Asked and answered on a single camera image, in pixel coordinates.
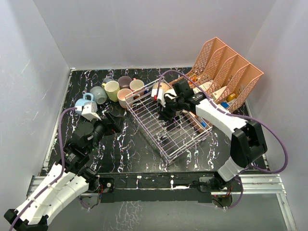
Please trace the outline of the beige round mug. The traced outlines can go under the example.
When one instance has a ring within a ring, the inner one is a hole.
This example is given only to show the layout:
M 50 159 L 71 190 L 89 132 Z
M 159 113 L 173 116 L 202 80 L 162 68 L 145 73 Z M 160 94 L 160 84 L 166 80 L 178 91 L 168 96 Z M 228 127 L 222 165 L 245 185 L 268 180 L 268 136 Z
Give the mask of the beige round mug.
M 154 86 L 153 86 L 153 89 L 157 89 L 157 88 L 158 88 L 158 83 L 155 83 Z M 170 89 L 170 87 L 167 83 L 161 82 L 159 89 L 166 92 L 167 90 Z

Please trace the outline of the light blue mug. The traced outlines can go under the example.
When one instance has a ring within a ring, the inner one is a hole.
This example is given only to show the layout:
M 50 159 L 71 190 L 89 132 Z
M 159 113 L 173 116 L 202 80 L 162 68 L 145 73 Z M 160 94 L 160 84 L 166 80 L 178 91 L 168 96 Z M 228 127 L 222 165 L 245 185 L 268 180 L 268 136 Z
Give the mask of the light blue mug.
M 78 115 L 82 114 L 82 108 L 85 105 L 85 103 L 89 103 L 89 102 L 94 102 L 94 95 L 92 93 L 88 93 L 86 92 L 85 94 L 83 94 L 83 97 L 78 99 L 75 102 L 75 113 Z

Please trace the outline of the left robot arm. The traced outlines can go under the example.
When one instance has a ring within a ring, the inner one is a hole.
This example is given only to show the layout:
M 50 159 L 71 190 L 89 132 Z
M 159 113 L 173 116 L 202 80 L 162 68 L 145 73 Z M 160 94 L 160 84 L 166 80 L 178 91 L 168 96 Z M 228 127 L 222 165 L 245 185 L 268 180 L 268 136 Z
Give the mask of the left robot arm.
M 53 164 L 40 185 L 20 206 L 4 214 L 10 230 L 46 231 L 75 198 L 86 191 L 96 191 L 100 182 L 98 174 L 85 164 L 103 136 L 121 132 L 123 123 L 123 116 L 109 111 L 103 118 L 80 122 L 71 138 L 61 145 L 60 160 Z

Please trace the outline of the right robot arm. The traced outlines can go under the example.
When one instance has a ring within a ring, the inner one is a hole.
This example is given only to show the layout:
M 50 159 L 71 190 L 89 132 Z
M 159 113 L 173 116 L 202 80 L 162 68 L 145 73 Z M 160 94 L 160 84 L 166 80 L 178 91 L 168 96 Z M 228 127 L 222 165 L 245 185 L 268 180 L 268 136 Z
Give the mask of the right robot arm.
M 260 123 L 230 116 L 204 93 L 194 93 L 184 79 L 176 82 L 173 90 L 173 94 L 159 86 L 152 90 L 153 99 L 160 100 L 162 105 L 159 119 L 172 120 L 178 111 L 191 112 L 209 121 L 231 140 L 230 157 L 207 182 L 212 189 L 227 190 L 235 176 L 268 150 Z

